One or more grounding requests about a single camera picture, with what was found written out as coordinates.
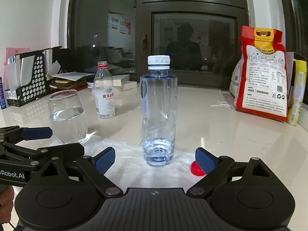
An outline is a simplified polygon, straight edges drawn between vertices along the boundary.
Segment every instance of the table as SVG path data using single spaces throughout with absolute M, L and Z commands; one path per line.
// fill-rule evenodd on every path
M 90 89 L 78 93 L 88 118 L 89 134 L 134 145 L 142 142 L 139 88 L 116 93 L 116 116 L 106 120 L 97 117 Z M 219 104 L 215 101 L 232 104 L 233 97 L 217 89 L 179 87 L 176 149 L 193 153 L 201 146 L 216 156 L 227 155 L 236 161 L 260 157 L 295 198 L 296 208 L 288 227 L 292 231 L 308 230 L 308 133 L 300 125 L 292 127 L 228 106 L 211 107 Z M 50 126 L 48 97 L 21 108 L 2 110 L 0 124 Z M 19 145 L 36 149 L 54 140 L 23 141 Z

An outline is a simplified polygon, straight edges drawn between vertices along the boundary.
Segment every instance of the blue gripper pad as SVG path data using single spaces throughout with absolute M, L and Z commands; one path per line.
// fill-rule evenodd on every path
M 114 148 L 108 147 L 104 151 L 100 152 L 98 155 L 91 159 L 91 163 L 95 168 L 101 173 L 105 174 L 108 169 L 115 163 L 116 152 Z
M 19 136 L 25 141 L 49 139 L 52 136 L 52 129 L 50 127 L 24 128 Z
M 207 175 L 214 169 L 219 163 L 219 158 L 207 152 L 203 148 L 197 148 L 195 153 L 196 163 Z

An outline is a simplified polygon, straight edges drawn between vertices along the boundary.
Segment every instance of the hand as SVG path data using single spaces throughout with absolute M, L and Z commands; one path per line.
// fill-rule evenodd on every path
M 7 190 L 0 194 L 0 223 L 8 223 L 11 220 L 13 199 L 14 189 L 12 186 L 7 186 Z

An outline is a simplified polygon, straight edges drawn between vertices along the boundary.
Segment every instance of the robotic arm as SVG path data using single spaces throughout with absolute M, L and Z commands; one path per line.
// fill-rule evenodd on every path
M 15 200 L 21 222 L 15 231 L 288 230 L 294 199 L 259 158 L 235 162 L 198 148 L 196 162 L 207 176 L 187 193 L 123 193 L 104 176 L 115 162 L 112 147 L 90 157 L 79 143 L 37 150 L 15 145 L 51 135 L 49 128 L 0 129 L 0 183 L 23 187 Z

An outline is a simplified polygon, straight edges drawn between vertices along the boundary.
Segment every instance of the clear plastic bottle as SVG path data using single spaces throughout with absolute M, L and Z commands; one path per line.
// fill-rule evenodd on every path
M 169 65 L 169 56 L 149 56 L 149 74 L 140 77 L 144 158 L 155 167 L 171 162 L 175 145 L 177 77 Z
M 116 108 L 113 99 L 113 79 L 108 71 L 108 63 L 98 63 L 94 78 L 96 111 L 99 118 L 108 119 L 115 116 Z

